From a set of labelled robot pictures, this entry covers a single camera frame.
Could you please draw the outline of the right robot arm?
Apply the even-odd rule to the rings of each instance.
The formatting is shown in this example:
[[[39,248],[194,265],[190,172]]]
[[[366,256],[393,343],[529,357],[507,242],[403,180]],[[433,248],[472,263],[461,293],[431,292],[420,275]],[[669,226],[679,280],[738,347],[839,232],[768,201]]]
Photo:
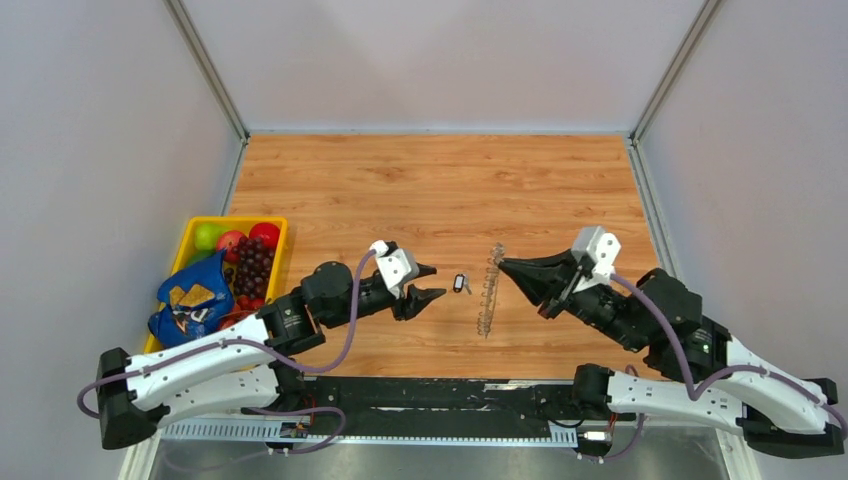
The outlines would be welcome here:
[[[785,459],[841,455],[847,422],[828,378],[797,378],[753,353],[703,313],[700,295],[656,268],[629,282],[604,256],[567,250],[542,258],[504,258],[510,278],[540,316],[563,313],[623,349],[642,353],[656,381],[586,364],[571,403],[601,413],[682,416],[742,437],[753,450]]]

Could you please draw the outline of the key with black tag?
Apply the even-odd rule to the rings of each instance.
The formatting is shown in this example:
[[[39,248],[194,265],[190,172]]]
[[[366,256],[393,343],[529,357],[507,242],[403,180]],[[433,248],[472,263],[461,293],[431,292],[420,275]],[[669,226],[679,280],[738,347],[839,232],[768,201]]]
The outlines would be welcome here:
[[[456,274],[453,283],[452,283],[452,291],[454,293],[465,292],[469,295],[472,294],[471,285],[469,276],[465,273]]]

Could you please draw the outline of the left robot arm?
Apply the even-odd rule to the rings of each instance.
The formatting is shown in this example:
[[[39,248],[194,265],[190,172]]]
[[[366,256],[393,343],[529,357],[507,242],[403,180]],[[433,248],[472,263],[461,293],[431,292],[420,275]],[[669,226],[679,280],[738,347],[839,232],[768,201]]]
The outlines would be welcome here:
[[[122,348],[101,354],[91,390],[97,397],[100,444],[119,450],[139,444],[180,420],[230,408],[274,406],[297,412],[306,399],[299,373],[323,374],[347,357],[359,319],[388,310],[415,318],[446,294],[414,280],[436,268],[396,251],[380,257],[369,277],[325,262],[290,293],[234,325],[150,354]]]

